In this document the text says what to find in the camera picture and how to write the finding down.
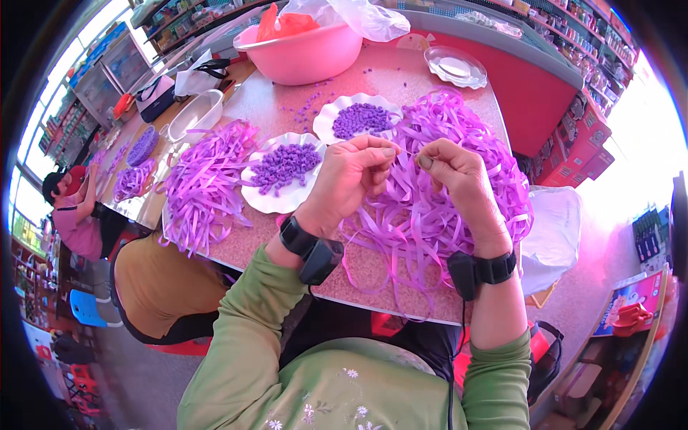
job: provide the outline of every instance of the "display case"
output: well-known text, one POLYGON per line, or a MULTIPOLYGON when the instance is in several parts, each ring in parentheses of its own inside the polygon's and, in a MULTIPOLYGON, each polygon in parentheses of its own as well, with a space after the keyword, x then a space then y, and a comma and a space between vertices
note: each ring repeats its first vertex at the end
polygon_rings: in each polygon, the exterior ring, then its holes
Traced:
POLYGON ((129 93, 151 65, 125 23, 117 25, 86 58, 69 86, 101 127, 112 127, 111 108, 129 93))

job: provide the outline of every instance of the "white paper plate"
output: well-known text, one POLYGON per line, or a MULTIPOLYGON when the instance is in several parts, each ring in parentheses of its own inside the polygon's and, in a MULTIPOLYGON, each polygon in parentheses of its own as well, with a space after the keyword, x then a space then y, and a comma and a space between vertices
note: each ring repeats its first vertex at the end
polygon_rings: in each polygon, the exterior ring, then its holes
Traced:
MULTIPOLYGON (((394 112, 399 116, 392 116, 389 120, 392 124, 396 124, 401 120, 402 113, 401 108, 393 103, 388 102, 382 96, 369 96, 366 93, 358 93, 355 96, 341 96, 338 97, 334 103, 323 106, 320 109, 320 113, 313 120, 313 132, 318 135, 318 138, 322 140, 325 144, 333 144, 337 142, 343 142, 344 139, 338 139, 334 137, 334 130, 332 130, 332 125, 334 120, 339 117, 339 111, 346 109, 356 103, 370 103, 371 105, 382 107, 390 112, 394 112)), ((366 134, 367 131, 361 131, 355 133, 355 136, 366 134)), ((391 131, 385 130, 380 133, 380 136, 390 139, 391 131)))
MULTIPOLYGON (((315 150, 320 154, 320 158, 325 159, 325 150, 327 145, 322 143, 318 138, 313 136, 311 133, 306 134, 296 134, 287 133, 282 136, 277 136, 276 138, 270 139, 266 142, 264 149, 251 154, 249 157, 250 161, 253 160, 263 160, 263 156, 272 153, 280 145, 289 144, 306 144, 312 143, 315 145, 315 150)), ((291 185, 287 185, 279 189, 279 197, 275 197, 275 189, 273 188, 266 195, 260 195, 258 193, 259 187, 257 186, 242 186, 241 194, 246 199, 248 204, 262 213, 290 213, 294 212, 301 203, 303 203, 313 189, 313 184, 315 184, 315 178, 318 176, 320 167, 323 163, 315 166, 315 169, 307 172, 305 175, 305 186, 299 185, 299 181, 295 180, 291 185)), ((255 176, 255 172, 251 170, 250 167, 246 167, 241 172, 241 178, 245 181, 250 181, 251 178, 255 176)))

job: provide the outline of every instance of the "woman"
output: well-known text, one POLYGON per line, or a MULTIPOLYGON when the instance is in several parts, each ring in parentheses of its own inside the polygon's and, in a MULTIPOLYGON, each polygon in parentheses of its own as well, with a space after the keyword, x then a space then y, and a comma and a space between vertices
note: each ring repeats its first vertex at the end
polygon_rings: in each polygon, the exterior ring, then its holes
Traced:
POLYGON ((127 226, 127 218, 109 209, 100 219, 91 216, 96 207, 98 168, 95 163, 89 166, 85 181, 74 194, 68 193, 76 184, 70 173, 48 173, 42 189, 45 201, 54 207, 50 216, 62 243, 90 261, 108 257, 127 226))
MULTIPOLYGON (((313 191, 294 213, 299 225, 318 237, 332 234, 368 191, 385 190, 399 151, 391 142, 369 136, 330 146, 313 191)), ((437 189, 448 188, 471 229, 476 256, 491 259, 512 252, 480 156, 441 139, 423 148, 418 164, 437 189)), ((307 291, 297 278, 301 264, 278 236, 256 250, 220 302, 213 342, 186 388, 178 427, 446 428, 445 370, 451 366, 457 332, 444 326, 414 324, 415 333, 402 342, 406 350, 370 339, 331 340, 283 363, 278 371, 280 325, 307 291), (436 341, 429 342, 430 337, 436 341), (390 356, 406 359, 393 363, 390 356)), ((462 403, 451 390, 454 429, 529 428, 527 328, 516 272, 501 284, 481 286, 471 319, 473 357, 462 403)))
POLYGON ((125 327, 138 341, 173 345, 213 335, 227 292, 210 261, 161 246, 161 232, 124 245, 110 265, 111 292, 125 327))

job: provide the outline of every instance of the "red plastic bag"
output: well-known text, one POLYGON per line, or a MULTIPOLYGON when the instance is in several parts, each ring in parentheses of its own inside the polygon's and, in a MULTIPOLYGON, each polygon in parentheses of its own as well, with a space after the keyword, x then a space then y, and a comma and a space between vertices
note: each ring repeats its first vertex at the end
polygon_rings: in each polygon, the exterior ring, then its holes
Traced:
POLYGON ((313 17, 307 14, 282 14, 279 17, 279 30, 275 29, 276 21, 278 21, 277 5, 273 3, 270 9, 263 13, 258 25, 256 42, 271 41, 320 27, 313 17))

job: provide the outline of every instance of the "table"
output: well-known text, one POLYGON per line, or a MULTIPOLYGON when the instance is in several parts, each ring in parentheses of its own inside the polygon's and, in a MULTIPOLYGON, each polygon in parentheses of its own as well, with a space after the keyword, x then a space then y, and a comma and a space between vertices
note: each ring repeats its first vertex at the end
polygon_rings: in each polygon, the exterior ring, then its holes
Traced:
MULTIPOLYGON (((293 120, 294 113, 289 107, 299 109, 308 96, 322 91, 324 94, 312 102, 313 109, 320 109, 328 98, 353 95, 359 92, 383 95, 388 101, 398 105, 411 104, 419 96, 426 94, 435 85, 446 85, 437 76, 430 74, 425 64, 422 51, 396 49, 381 45, 370 45, 361 50, 358 59, 346 72, 335 77, 327 85, 304 85, 285 87, 273 85, 261 72, 254 72, 241 86, 241 89, 229 100, 224 108, 228 120, 236 118, 249 119, 252 125, 260 128, 259 137, 271 138, 288 131, 301 133, 303 123, 293 120), (366 74, 363 70, 372 68, 366 74)), ((472 90, 462 90, 466 105, 486 123, 492 125, 495 135, 508 144, 501 111, 491 86, 472 90)), ((255 249, 267 242, 277 231, 277 214, 263 214, 245 205, 242 215, 252 223, 252 228, 233 225, 232 233, 221 243, 210 247, 207 257, 226 266, 237 269, 245 268, 255 249)), ((378 253, 352 244, 347 249, 347 261, 355 280, 363 288, 376 288, 384 280, 383 257, 378 253)), ((407 276, 405 263, 399 262, 400 276, 407 276)), ((314 295, 329 300, 354 305, 360 308, 401 314, 397 308, 391 283, 379 294, 364 294, 355 290, 347 280, 340 265, 327 278, 322 286, 313 287, 314 295)), ((400 286, 398 301, 407 316, 429 321, 459 325, 461 321, 462 301, 454 289, 441 287, 429 293, 433 301, 432 313, 429 314, 429 302, 419 292, 400 286)), ((466 320, 470 321, 472 307, 466 307, 466 320)))
MULTIPOLYGON (((251 73, 253 73, 255 66, 248 61, 242 61, 230 65, 227 70, 229 72, 229 78, 233 79, 235 83, 232 87, 225 91, 223 101, 227 101, 237 91, 237 89, 241 87, 244 81, 251 75, 251 73)), ((155 127, 156 131, 160 132, 161 128, 163 128, 165 124, 169 124, 192 99, 193 97, 190 97, 183 103, 172 104, 172 106, 170 106, 162 115, 157 117, 151 125, 155 127)), ((136 139, 138 139, 149 126, 149 124, 143 122, 140 115, 135 115, 133 119, 119 129, 120 135, 117 137, 117 141, 115 141, 115 144, 112 145, 112 148, 108 150, 107 155, 101 164, 103 170, 110 166, 112 159, 117 153, 117 150, 122 145, 129 141, 135 142, 136 139)), ((117 130, 118 129, 114 127, 104 140, 114 136, 117 130)), ((158 182, 167 178, 167 175, 169 175, 170 172, 170 168, 167 166, 168 155, 175 152, 180 153, 184 149, 185 147, 181 145, 174 145, 172 142, 170 142, 166 138, 166 133, 163 134, 163 136, 160 136, 158 144, 151 153, 151 157, 155 159, 156 165, 152 182, 158 182)), ((149 191, 141 197, 131 198, 119 203, 112 200, 112 191, 117 179, 117 172, 128 167, 126 158, 127 157, 125 156, 122 161, 120 161, 117 169, 110 176, 99 179, 96 193, 98 196, 98 201, 107 208, 124 215, 138 224, 146 228, 154 229, 158 226, 158 222, 160 221, 160 216, 162 214, 162 207, 167 200, 164 194, 156 194, 149 191)))

